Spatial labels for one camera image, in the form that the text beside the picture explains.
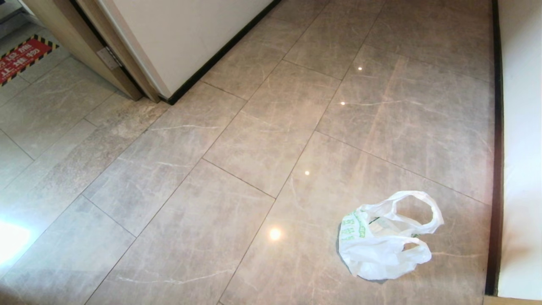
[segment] white wall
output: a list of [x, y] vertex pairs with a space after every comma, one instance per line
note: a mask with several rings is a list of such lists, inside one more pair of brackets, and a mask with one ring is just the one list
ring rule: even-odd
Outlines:
[[499, 0], [504, 225], [498, 295], [542, 300], [542, 1]]
[[170, 97], [272, 0], [98, 0], [157, 90]]

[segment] baseboard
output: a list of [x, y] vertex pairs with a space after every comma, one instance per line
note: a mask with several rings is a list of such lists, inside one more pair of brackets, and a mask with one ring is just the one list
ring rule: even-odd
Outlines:
[[486, 295], [497, 295], [501, 263], [502, 210], [503, 210], [503, 100], [502, 100], [502, 49], [499, 27], [499, 7], [497, 0], [493, 5], [493, 43], [495, 60], [495, 149], [493, 163], [493, 202], [491, 230], [489, 232], [489, 253], [486, 273]]
[[243, 38], [253, 27], [255, 27], [258, 22], [260, 22], [281, 0], [273, 0], [266, 8], [264, 8], [254, 19], [252, 19], [243, 29], [239, 31], [228, 43], [225, 44], [211, 59], [209, 59], [203, 67], [201, 67], [194, 75], [192, 75], [175, 93], [165, 101], [173, 105], [175, 104], [185, 93], [192, 88], [193, 85], [202, 78], [207, 71], [211, 68], [224, 56], [228, 51], [231, 50]]
[[483, 305], [542, 305], [542, 301], [486, 295], [483, 298]]

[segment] black baseboard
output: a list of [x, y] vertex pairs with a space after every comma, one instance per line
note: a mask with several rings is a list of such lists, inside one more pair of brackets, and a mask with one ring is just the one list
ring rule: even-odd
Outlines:
[[489, 233], [489, 254], [487, 258], [486, 295], [497, 295], [497, 283], [501, 264], [502, 210], [503, 210], [503, 96], [502, 96], [502, 49], [499, 27], [499, 6], [493, 5], [493, 43], [495, 57], [495, 160], [493, 163], [493, 202], [491, 209], [491, 230]]
[[239, 33], [237, 33], [225, 46], [223, 46], [209, 61], [203, 65], [194, 75], [192, 75], [175, 93], [166, 100], [170, 105], [175, 104], [185, 93], [192, 88], [193, 85], [202, 78], [207, 71], [231, 50], [238, 42], [243, 38], [253, 27], [255, 27], [260, 20], [262, 20], [281, 0], [273, 0], [266, 8], [264, 8], [254, 19], [252, 19]]

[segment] door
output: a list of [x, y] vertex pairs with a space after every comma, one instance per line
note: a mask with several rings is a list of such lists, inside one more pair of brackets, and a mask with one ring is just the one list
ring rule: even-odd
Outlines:
[[60, 44], [94, 72], [133, 100], [143, 95], [120, 66], [107, 65], [104, 45], [69, 0], [25, 0], [25, 4]]

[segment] white plastic bag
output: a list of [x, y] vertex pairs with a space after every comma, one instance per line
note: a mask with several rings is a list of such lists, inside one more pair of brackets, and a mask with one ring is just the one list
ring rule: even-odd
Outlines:
[[[433, 219], [422, 225], [397, 214], [397, 202], [414, 196], [431, 207]], [[362, 205], [343, 218], [339, 253], [353, 276], [368, 280], [393, 279], [409, 273], [431, 259], [431, 251], [420, 234], [434, 233], [444, 224], [435, 200], [425, 192], [404, 190], [376, 205]], [[403, 251], [405, 244], [416, 247]]]

